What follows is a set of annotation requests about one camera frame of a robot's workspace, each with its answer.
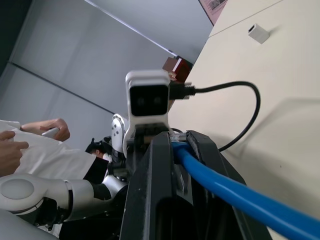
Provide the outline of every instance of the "cable connector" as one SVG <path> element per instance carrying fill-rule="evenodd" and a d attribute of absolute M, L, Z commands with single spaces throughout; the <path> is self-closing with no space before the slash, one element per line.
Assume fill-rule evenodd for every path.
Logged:
<path fill-rule="evenodd" d="M 196 88 L 185 83 L 170 82 L 169 100 L 188 99 L 196 94 Z"/>

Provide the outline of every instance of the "black mount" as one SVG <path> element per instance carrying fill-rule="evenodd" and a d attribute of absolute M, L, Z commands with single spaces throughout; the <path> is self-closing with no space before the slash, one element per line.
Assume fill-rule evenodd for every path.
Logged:
<path fill-rule="evenodd" d="M 178 181 L 168 130 L 145 143 L 145 127 L 128 142 L 126 165 L 132 173 L 121 240 L 271 240 L 265 225 L 204 189 L 193 178 L 192 203 L 177 195 Z M 161 129 L 155 128 L 152 134 Z M 196 131 L 186 133 L 194 156 L 207 167 L 242 184 L 240 174 L 216 144 Z"/>

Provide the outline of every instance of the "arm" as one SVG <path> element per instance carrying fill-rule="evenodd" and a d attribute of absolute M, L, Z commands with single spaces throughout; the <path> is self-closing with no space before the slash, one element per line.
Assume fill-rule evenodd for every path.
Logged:
<path fill-rule="evenodd" d="M 31 174 L 12 174 L 0 178 L 0 209 L 18 214 L 33 225 L 52 227 L 63 221 L 121 208 L 120 203 L 126 199 L 127 185 L 113 175 L 107 175 L 100 184 L 93 184 L 82 179 L 64 181 Z"/>
<path fill-rule="evenodd" d="M 23 132 L 41 135 L 44 132 L 46 132 L 52 128 L 59 129 L 57 134 L 54 136 L 55 140 L 63 142 L 65 140 L 67 140 L 68 138 L 70 138 L 70 132 L 68 129 L 68 125 L 61 118 L 46 120 L 46 121 L 30 122 L 30 123 L 22 125 L 20 130 Z"/>

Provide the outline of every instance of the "camera lens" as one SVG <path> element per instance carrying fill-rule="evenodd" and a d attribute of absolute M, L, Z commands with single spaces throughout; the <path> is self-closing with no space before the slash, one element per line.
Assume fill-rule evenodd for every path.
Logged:
<path fill-rule="evenodd" d="M 137 100 L 137 104 L 139 107 L 143 107 L 145 105 L 145 99 L 143 97 L 139 97 Z"/>
<path fill-rule="evenodd" d="M 161 104 L 161 97 L 159 97 L 159 96 L 155 97 L 153 102 L 155 105 L 160 105 Z"/>

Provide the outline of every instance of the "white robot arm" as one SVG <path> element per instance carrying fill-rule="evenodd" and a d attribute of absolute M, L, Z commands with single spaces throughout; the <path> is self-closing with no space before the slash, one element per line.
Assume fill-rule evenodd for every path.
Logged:
<path fill-rule="evenodd" d="M 31 174 L 0 178 L 0 209 L 35 226 L 52 226 L 108 211 L 127 183 L 113 175 L 101 184 L 87 180 L 45 179 Z"/>
<path fill-rule="evenodd" d="M 119 162 L 125 158 L 123 144 L 126 131 L 129 128 L 129 122 L 120 114 L 112 117 L 111 123 L 111 142 L 112 142 L 112 160 Z"/>

